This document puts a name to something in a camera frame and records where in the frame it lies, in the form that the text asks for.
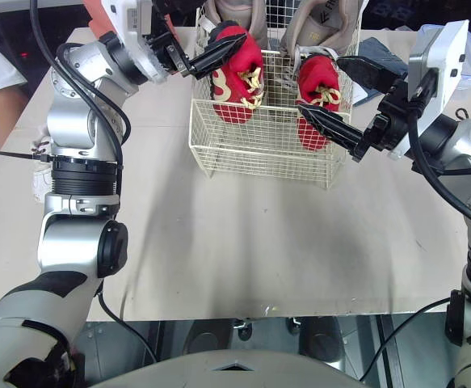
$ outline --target table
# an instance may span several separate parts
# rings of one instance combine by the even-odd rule
[[[179,28],[187,51],[193,31]],[[362,32],[407,58],[412,32]],[[93,39],[77,29],[70,41]],[[124,189],[117,220],[128,262],[105,281],[107,303],[127,320],[375,314],[417,310],[460,286],[467,242],[460,214],[410,161],[370,150],[347,161],[324,191],[310,183],[216,173],[187,147],[191,79],[146,84],[124,110]],[[5,150],[27,152],[53,93],[45,79]],[[380,99],[354,111],[363,129]],[[451,102],[448,114],[466,101]],[[0,297],[33,279],[43,206],[32,163],[0,158]],[[89,320],[105,320],[95,301]]]

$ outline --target red sneaker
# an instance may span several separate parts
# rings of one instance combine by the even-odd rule
[[[330,58],[323,55],[308,57],[298,71],[297,83],[300,91],[299,102],[321,105],[333,112],[339,110],[341,93],[339,93],[338,73]],[[330,143],[302,116],[296,123],[298,137],[305,149],[318,151]]]
[[[244,107],[214,104],[222,120],[243,124],[253,116],[263,98],[263,58],[260,47],[248,32],[232,21],[219,23],[212,30],[210,41],[231,35],[246,34],[246,41],[225,65],[212,72],[212,99],[242,103]]]

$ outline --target gold shoelace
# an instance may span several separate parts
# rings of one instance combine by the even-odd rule
[[[323,103],[333,103],[334,105],[337,105],[341,103],[341,93],[334,88],[329,88],[329,87],[324,87],[324,86],[318,86],[316,88],[316,92],[321,94],[321,97],[319,99],[313,99],[310,103],[314,104],[317,103],[319,105],[323,105]]]
[[[256,90],[262,89],[262,85],[260,84],[260,73],[262,69],[257,67],[254,71],[246,71],[245,73],[239,73],[239,77],[242,81],[246,82],[250,85],[250,89],[248,89],[248,93],[253,93]],[[257,95],[252,95],[250,98],[253,99],[253,103],[248,101],[246,98],[242,98],[241,102],[244,106],[252,111],[262,105],[262,98],[264,96],[264,92],[260,91]]]

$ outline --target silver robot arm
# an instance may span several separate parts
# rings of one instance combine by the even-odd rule
[[[418,110],[418,127],[414,129],[418,130],[418,142],[429,168],[437,171],[443,186],[471,210],[471,120],[458,122],[441,115],[460,79],[467,26],[468,21],[448,23],[441,32],[417,39],[410,56],[409,84],[367,58],[338,59],[339,67],[352,80],[385,94],[378,107],[380,113],[363,133],[324,108],[301,105],[301,113],[358,162],[370,147],[390,151],[393,159],[404,154],[417,159],[408,132],[410,115],[422,107]],[[413,169],[421,171],[418,160]],[[468,263],[463,270],[461,290],[452,292],[447,311],[447,337],[461,346],[456,376],[449,388],[471,388],[471,218],[465,217],[465,223]]]
[[[231,36],[207,46],[189,61],[164,14],[192,11],[202,2],[103,0],[118,35],[109,32],[61,53],[70,80],[51,69],[54,100],[47,124],[52,154],[45,161],[53,164],[53,189],[45,197],[41,222],[40,274],[0,300],[0,386],[72,386],[70,345],[103,279],[117,273],[127,259],[128,231],[115,220],[122,118],[97,92],[85,91],[92,103],[85,102],[69,82],[83,78],[78,82],[83,90],[83,83],[90,82],[121,107],[143,82],[162,82],[178,72],[207,75],[246,37]],[[77,70],[74,77],[68,65]]]

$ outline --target wire basket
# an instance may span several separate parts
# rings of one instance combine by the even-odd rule
[[[270,47],[278,44],[294,10],[296,0],[285,0],[285,5],[267,2],[267,36]],[[206,31],[199,27],[203,9],[197,14],[196,54],[202,52]],[[356,55],[359,45],[360,21],[346,55]],[[300,179],[328,188],[338,169],[344,164],[346,150],[328,142],[318,151],[304,148],[297,134],[296,108],[298,91],[292,60],[278,51],[263,50],[264,99],[261,107],[243,124],[231,124],[219,117],[214,109],[225,109],[237,115],[233,107],[240,103],[212,100],[212,79],[205,77],[193,82],[189,146],[201,169],[212,176],[214,171],[230,171],[277,178]],[[338,114],[347,123],[351,118],[352,81],[339,71],[341,103]]]

